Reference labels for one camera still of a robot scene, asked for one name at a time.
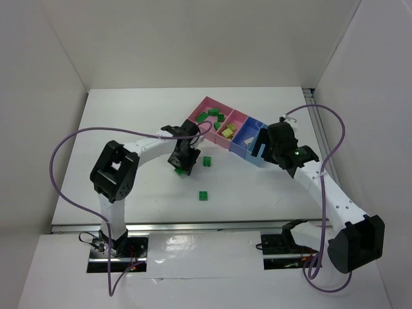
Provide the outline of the long green lego brick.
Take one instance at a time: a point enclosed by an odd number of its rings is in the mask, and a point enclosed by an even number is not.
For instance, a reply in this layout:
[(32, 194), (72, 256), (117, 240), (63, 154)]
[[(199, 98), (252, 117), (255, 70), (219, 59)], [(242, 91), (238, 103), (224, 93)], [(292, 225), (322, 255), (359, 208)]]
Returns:
[(186, 173), (183, 169), (181, 169), (181, 168), (179, 168), (179, 167), (176, 167), (176, 168), (174, 169), (174, 171), (175, 171), (175, 173), (176, 173), (177, 175), (179, 175), (179, 176), (184, 175), (184, 174)]

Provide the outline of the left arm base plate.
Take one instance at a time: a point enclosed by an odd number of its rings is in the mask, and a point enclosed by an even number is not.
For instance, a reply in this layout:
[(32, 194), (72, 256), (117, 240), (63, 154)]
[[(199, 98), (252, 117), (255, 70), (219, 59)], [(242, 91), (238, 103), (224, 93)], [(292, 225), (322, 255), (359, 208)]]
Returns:
[[(106, 273), (109, 254), (106, 244), (98, 238), (93, 238), (89, 243), (91, 245), (86, 272), (89, 274)], [(132, 265), (135, 266), (130, 272), (146, 272), (148, 243), (147, 236), (128, 238), (125, 248), (121, 252), (115, 252), (111, 255), (112, 273), (122, 273)]]

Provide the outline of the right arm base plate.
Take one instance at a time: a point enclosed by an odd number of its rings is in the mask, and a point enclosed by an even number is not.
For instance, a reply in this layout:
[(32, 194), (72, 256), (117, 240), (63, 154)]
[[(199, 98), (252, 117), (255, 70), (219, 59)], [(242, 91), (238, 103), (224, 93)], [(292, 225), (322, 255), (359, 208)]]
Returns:
[(311, 248), (287, 243), (281, 234), (262, 234), (256, 249), (263, 254), (265, 270), (302, 268), (317, 253)]

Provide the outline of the yellow lego front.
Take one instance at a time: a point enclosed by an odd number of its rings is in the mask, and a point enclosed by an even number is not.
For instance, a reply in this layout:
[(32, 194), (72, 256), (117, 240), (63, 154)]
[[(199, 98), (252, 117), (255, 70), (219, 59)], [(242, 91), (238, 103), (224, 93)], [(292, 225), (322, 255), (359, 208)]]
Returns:
[(229, 129), (225, 129), (225, 130), (223, 130), (222, 132), (221, 132), (221, 136), (223, 137), (223, 138), (226, 138), (226, 139), (228, 139), (228, 140), (231, 140), (232, 138), (233, 138), (233, 136), (234, 136), (234, 132), (232, 132), (231, 130), (229, 130)]

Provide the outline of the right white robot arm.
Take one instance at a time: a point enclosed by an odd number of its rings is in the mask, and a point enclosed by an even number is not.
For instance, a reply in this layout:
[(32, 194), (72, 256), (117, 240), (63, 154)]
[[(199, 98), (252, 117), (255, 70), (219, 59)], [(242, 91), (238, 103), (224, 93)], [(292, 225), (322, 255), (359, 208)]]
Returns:
[(318, 252), (325, 250), (332, 265), (343, 274), (381, 258), (385, 230), (383, 220), (377, 215), (369, 216), (350, 201), (321, 169), (316, 153), (307, 145), (298, 145), (288, 122), (260, 129), (252, 156), (262, 157), (285, 170), (310, 193), (332, 225), (332, 232), (323, 232), (306, 220), (283, 225), (281, 235), (287, 249), (308, 247)]

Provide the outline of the green lego plate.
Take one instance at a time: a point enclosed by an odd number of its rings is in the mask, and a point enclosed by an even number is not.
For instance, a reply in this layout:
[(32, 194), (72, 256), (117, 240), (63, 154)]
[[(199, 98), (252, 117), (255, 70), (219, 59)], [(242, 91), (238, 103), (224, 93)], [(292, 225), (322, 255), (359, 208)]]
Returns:
[(202, 112), (197, 118), (196, 118), (196, 121), (197, 122), (203, 122), (203, 121), (205, 121), (207, 118), (208, 118), (208, 113), (206, 113), (206, 112)]

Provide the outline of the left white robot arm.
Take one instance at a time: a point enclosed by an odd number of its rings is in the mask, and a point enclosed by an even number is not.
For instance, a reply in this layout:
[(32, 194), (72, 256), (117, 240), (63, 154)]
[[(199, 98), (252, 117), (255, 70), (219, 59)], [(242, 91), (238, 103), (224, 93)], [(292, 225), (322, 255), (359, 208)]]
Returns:
[(102, 221), (99, 238), (114, 251), (121, 251), (127, 243), (125, 201), (131, 193), (138, 168), (169, 154), (167, 162), (178, 172), (190, 175), (200, 155), (198, 145), (203, 137), (197, 137), (200, 128), (190, 120), (181, 126), (164, 126), (154, 137), (145, 137), (136, 142), (120, 144), (108, 142), (102, 150), (90, 180), (100, 201)]

